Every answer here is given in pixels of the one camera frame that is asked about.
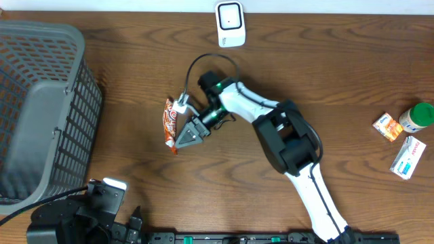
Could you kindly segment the red Top chocolate bar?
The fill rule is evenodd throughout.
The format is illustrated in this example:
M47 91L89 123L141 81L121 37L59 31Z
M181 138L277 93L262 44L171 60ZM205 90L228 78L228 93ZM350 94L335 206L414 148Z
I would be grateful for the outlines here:
M178 154L177 148L175 146L177 114L178 113L173 109L172 100L168 98L165 101L165 108L163 111L163 128L165 132L165 144L175 155Z

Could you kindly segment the small orange box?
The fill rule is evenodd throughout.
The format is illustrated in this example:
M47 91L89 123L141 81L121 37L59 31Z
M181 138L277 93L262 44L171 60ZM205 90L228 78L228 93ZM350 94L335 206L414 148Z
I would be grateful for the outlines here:
M390 142L395 141L403 131L403 127L389 113L381 115L372 126Z

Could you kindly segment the white blue medicine box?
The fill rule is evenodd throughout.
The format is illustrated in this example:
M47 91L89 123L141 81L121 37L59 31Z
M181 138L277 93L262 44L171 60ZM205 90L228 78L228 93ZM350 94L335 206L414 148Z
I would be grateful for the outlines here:
M408 136L403 142L403 146L398 152L390 170L403 180L409 180L416 169L416 166L426 148L426 144Z

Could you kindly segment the green lid jar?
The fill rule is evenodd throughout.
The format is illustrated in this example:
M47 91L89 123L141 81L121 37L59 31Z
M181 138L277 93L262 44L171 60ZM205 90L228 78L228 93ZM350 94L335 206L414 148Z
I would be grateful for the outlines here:
M416 133L433 124L433 105L418 103L399 117L399 124L408 133Z

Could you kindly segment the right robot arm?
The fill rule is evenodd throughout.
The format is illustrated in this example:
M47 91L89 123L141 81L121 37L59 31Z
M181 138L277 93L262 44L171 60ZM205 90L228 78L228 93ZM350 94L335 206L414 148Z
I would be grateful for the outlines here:
M311 219L313 232L326 243L354 243L355 235L337 210L321 174L322 142L295 103L268 100L238 79L220 79L213 72L202 75L198 84L208 99L208 107L197 111L189 104L186 93L174 101L175 111L193 113L175 147L200 144L227 115L240 116L254 128L271 166L294 185Z

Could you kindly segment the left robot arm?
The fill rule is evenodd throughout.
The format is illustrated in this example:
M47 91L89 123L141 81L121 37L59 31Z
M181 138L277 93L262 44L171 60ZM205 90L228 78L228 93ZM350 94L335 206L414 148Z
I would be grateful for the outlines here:
M72 195L38 207L26 231L29 244L137 244L143 224L137 207L127 224L115 221L127 192L126 182L91 180L82 195Z

